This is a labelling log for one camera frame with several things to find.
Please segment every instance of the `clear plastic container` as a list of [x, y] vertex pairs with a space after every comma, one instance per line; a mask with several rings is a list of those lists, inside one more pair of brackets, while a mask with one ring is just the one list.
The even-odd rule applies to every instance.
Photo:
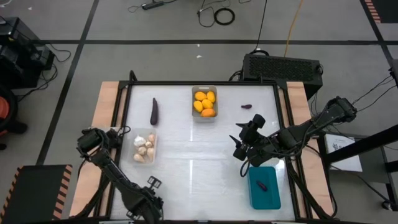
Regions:
[[[195, 111], [195, 109], [193, 108], [193, 102], [195, 102], [195, 93], [198, 91], [202, 91], [204, 93], [207, 94], [207, 92], [209, 91], [213, 91], [213, 93], [216, 96], [216, 101], [213, 103], [213, 109], [216, 111], [216, 116], [212, 117], [212, 118], [203, 118], [202, 116], [200, 116], [200, 113]], [[192, 118], [194, 121], [199, 122], [199, 123], [212, 123], [214, 122], [214, 120], [216, 119], [216, 117], [218, 116], [218, 98], [217, 98], [217, 88], [215, 86], [194, 86], [192, 87], [192, 103], [191, 103], [191, 107], [192, 107]]]
[[[156, 152], [157, 152], [157, 134], [156, 134], [156, 130], [153, 128], [132, 128], [131, 129], [131, 134], [133, 136], [133, 139], [131, 141], [131, 145], [130, 145], [130, 150], [129, 150], [129, 154], [128, 154], [128, 159], [133, 163], [133, 164], [137, 164], [137, 165], [142, 165], [142, 166], [150, 166], [153, 165], [155, 163], [155, 159], [156, 159]], [[134, 159], [134, 155], [138, 153], [138, 147], [136, 147], [134, 145], [134, 140], [137, 136], [143, 137], [144, 139], [146, 139], [148, 141], [148, 137], [150, 134], [154, 134], [155, 135], [155, 143], [152, 146], [154, 148], [154, 158], [153, 160], [150, 160], [149, 156], [147, 154], [145, 154], [143, 156], [145, 162], [139, 162], [136, 161]]]

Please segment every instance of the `white tabletop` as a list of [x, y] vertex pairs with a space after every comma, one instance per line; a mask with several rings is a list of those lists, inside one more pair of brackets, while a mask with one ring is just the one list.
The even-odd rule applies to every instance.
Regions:
[[[162, 181], [156, 194], [164, 200], [166, 220], [294, 220], [285, 162], [271, 159], [281, 208], [255, 210], [250, 206], [247, 177], [241, 177], [242, 161], [233, 157], [241, 128], [258, 113], [266, 119], [259, 132], [270, 135], [280, 129], [272, 86], [216, 86], [218, 115], [214, 123], [192, 120], [192, 86], [133, 86], [127, 124], [131, 128], [155, 128], [157, 154], [153, 166], [133, 164], [128, 151], [134, 134], [124, 137], [121, 170], [141, 186], [153, 175]], [[159, 122], [150, 125], [152, 98], [159, 106]], [[252, 104], [250, 110], [241, 105]], [[126, 219], [120, 192], [114, 195], [112, 219]]]

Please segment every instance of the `orange and black striped mat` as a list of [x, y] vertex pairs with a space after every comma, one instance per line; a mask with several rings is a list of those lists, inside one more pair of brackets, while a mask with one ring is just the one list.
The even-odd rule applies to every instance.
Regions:
[[376, 23], [398, 23], [397, 0], [365, 0]]
[[0, 224], [61, 219], [71, 174], [71, 165], [18, 168], [0, 213]]

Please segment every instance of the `white paper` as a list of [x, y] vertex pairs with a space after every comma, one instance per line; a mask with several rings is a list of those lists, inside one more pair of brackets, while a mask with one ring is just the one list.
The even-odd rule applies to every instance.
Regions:
[[[334, 134], [326, 134], [325, 141], [328, 153], [332, 153], [355, 142], [353, 138], [347, 138]], [[332, 165], [342, 170], [362, 172], [361, 161], [359, 160], [358, 155], [344, 159], [342, 161], [334, 162]]]

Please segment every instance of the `teal container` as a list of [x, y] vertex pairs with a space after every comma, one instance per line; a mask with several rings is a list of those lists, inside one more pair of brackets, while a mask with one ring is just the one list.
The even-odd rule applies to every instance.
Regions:
[[[250, 204], [254, 209], [280, 209], [280, 197], [276, 171], [273, 167], [250, 167], [248, 173]], [[257, 184], [260, 181], [267, 191]]]

